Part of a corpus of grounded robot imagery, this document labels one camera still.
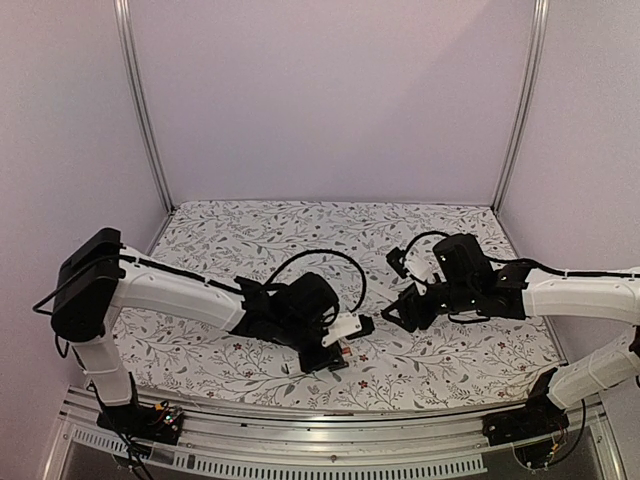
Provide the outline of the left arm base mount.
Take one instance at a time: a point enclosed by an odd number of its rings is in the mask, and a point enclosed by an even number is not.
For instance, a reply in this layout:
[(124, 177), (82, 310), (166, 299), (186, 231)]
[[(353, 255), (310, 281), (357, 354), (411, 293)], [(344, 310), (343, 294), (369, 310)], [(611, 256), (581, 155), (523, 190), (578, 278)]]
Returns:
[(184, 411), (163, 401), (154, 406), (145, 406), (132, 400), (127, 405), (105, 406), (97, 426), (110, 430), (126, 440), (147, 440), (166, 445), (177, 445), (182, 433)]

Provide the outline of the white remote control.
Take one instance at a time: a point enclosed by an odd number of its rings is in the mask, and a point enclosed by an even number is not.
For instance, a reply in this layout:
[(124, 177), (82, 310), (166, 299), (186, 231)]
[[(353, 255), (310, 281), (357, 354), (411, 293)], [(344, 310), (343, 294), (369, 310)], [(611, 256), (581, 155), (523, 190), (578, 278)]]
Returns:
[(281, 372), (284, 375), (295, 377), (303, 374), (300, 365), (297, 361), (287, 361), (281, 365)]

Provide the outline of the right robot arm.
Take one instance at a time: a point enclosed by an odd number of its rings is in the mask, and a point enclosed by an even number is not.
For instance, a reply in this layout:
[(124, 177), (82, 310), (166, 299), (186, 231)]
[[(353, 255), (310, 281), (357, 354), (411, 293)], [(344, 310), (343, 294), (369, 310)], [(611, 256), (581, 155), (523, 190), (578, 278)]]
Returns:
[(487, 256), (472, 234), (443, 235), (433, 247), (439, 272), (413, 262), (408, 249), (394, 248), (387, 263), (412, 283), (381, 313), (384, 320), (413, 333), (439, 316), (461, 322), (474, 312), (478, 322), (493, 318), (584, 317), (627, 324), (607, 345), (543, 374), (517, 415), (517, 427), (537, 436), (552, 424), (556, 409), (639, 374), (639, 270), (576, 271), (548, 267), (527, 258)]

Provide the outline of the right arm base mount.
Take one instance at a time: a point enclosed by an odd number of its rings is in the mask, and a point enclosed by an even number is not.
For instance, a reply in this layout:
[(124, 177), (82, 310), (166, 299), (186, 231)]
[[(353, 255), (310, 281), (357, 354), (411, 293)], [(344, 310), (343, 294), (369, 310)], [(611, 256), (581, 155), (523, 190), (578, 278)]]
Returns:
[(491, 446), (546, 436), (541, 442), (515, 449), (518, 462), (529, 469), (553, 463), (569, 427), (566, 411), (548, 398), (549, 384), (556, 372), (557, 368), (552, 368), (536, 380), (523, 406), (482, 418), (482, 434)]

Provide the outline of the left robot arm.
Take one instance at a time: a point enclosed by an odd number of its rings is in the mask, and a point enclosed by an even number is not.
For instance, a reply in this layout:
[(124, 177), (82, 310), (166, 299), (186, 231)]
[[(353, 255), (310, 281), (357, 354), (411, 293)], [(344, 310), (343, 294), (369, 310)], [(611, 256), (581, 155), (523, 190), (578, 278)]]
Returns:
[(74, 349), (111, 419), (128, 434), (148, 426), (134, 383), (111, 333), (124, 308), (194, 320), (237, 336), (284, 345), (312, 373), (336, 362), (339, 340), (361, 328), (339, 307), (337, 294), (307, 273), (290, 284), (238, 277), (233, 285), (157, 262), (103, 228), (60, 267), (57, 286), (33, 306), (49, 317), (54, 334)]

